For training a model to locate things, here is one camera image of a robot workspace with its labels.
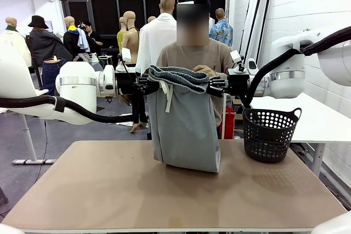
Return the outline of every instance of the green collar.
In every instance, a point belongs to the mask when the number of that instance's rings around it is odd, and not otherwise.
[[[8,25],[5,29],[18,32],[13,26],[10,25]]]

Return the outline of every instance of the man wearing black cap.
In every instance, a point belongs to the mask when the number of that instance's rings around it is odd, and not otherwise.
[[[55,36],[54,33],[47,31],[49,27],[45,24],[44,18],[41,16],[32,16],[32,22],[28,27],[33,30],[27,38],[27,45],[32,55],[32,60],[35,60],[38,67],[42,67],[43,62],[47,59],[52,59],[54,55],[61,57],[67,61],[72,60],[72,55],[65,48],[62,41]]]
[[[231,49],[208,36],[210,0],[178,0],[177,41],[165,46],[157,66],[183,67],[205,72],[209,77],[227,78],[233,67]],[[212,96],[216,126],[222,121],[222,98]]]

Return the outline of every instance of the basket handle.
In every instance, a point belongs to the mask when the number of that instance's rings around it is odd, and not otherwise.
[[[300,120],[300,117],[301,117],[301,114],[302,114],[302,109],[300,107],[296,108],[295,110],[291,111],[291,113],[293,113],[295,115],[296,111],[300,111],[300,115],[299,115],[299,117],[297,117],[297,120]]]

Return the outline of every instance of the folded gray fabric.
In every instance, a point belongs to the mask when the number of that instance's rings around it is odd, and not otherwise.
[[[176,167],[218,172],[220,149],[203,72],[150,66],[149,80],[160,82],[148,95],[154,159]]]

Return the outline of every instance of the black basket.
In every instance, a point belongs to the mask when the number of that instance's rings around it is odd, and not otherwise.
[[[282,161],[289,148],[297,121],[295,112],[244,109],[244,148],[247,155],[265,163]]]

